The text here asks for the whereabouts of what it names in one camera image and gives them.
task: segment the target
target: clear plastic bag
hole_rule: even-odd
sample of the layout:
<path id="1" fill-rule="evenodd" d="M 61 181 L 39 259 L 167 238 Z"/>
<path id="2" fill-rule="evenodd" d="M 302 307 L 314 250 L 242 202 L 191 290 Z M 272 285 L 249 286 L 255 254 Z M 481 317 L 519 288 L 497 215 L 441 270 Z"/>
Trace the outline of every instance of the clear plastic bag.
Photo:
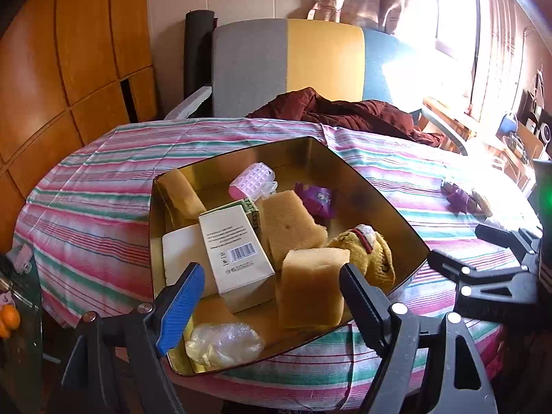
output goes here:
<path id="1" fill-rule="evenodd" d="M 244 323 L 204 323 L 195 327 L 186 341 L 189 358 L 209 370 L 253 361 L 263 348 L 263 339 Z"/>

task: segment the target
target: barcode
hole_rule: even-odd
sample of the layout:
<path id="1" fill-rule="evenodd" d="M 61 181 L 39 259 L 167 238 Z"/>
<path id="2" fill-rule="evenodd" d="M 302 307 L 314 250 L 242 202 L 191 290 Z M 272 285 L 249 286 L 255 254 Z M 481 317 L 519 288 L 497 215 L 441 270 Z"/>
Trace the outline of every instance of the barcode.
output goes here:
<path id="1" fill-rule="evenodd" d="M 250 257 L 257 253 L 251 243 L 244 244 L 243 246 L 236 247 L 235 249 L 230 249 L 228 252 L 230 252 L 232 262 L 236 262 L 245 257 Z"/>

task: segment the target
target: metal tray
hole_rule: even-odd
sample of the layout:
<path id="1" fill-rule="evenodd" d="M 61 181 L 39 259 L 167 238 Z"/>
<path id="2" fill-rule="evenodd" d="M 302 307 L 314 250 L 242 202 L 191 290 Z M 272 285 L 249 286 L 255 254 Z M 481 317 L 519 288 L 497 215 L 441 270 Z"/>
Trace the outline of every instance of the metal tray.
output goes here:
<path id="1" fill-rule="evenodd" d="M 276 174 L 278 191 L 293 189 L 296 182 L 327 187 L 333 190 L 332 207 L 335 218 L 327 224 L 328 237 L 368 224 L 387 240 L 393 255 L 396 272 L 395 287 L 391 291 L 404 289 L 429 253 L 420 236 L 397 212 L 382 194 L 338 155 L 312 137 L 300 137 L 240 149 L 220 156 L 201 160 L 181 168 L 199 198 L 211 210 L 231 202 L 228 186 L 250 164 L 262 161 Z M 154 179 L 150 206 L 150 260 L 155 296 L 165 287 L 165 268 L 161 238 L 175 229 L 165 219 L 165 207 Z M 230 315 L 218 295 L 204 298 L 196 307 L 183 339 L 170 350 L 168 359 L 172 369 L 179 375 L 193 376 L 207 371 L 191 363 L 184 349 L 184 339 L 194 323 L 231 322 Z M 290 351 L 307 344 L 339 326 L 349 322 L 350 312 L 346 309 L 342 323 L 332 329 L 292 329 L 278 327 L 275 300 L 247 309 L 234 316 L 249 323 L 262 336 L 271 338 L 257 361 Z"/>

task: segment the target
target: chair armrest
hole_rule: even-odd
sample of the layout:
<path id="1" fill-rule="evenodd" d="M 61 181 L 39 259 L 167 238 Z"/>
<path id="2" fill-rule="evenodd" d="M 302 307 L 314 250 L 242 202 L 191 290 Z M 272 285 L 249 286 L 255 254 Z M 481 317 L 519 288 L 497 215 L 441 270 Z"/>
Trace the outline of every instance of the chair armrest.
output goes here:
<path id="1" fill-rule="evenodd" d="M 165 121 L 185 120 L 197 110 L 201 103 L 211 96 L 212 92 L 213 88 L 210 85 L 204 85 L 171 110 L 165 117 Z"/>
<path id="2" fill-rule="evenodd" d="M 467 148 L 465 140 L 458 135 L 458 133 L 451 128 L 447 123 L 445 123 L 441 117 L 433 113 L 426 106 L 422 105 L 422 116 L 427 118 L 429 122 L 437 126 L 451 141 L 460 149 L 460 154 L 467 156 Z"/>

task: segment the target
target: maroon cloth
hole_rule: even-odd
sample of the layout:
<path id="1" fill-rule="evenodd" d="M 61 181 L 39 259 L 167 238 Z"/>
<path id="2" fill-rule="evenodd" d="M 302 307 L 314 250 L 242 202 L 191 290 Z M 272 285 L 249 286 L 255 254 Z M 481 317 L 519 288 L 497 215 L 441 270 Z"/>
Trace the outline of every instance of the maroon cloth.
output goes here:
<path id="1" fill-rule="evenodd" d="M 433 147 L 439 147 L 445 141 L 444 134 L 421 132 L 420 128 L 414 126 L 412 115 L 388 102 L 329 101 L 311 87 L 278 95 L 271 102 L 250 113 L 247 118 L 309 121 L 353 131 L 404 138 Z"/>

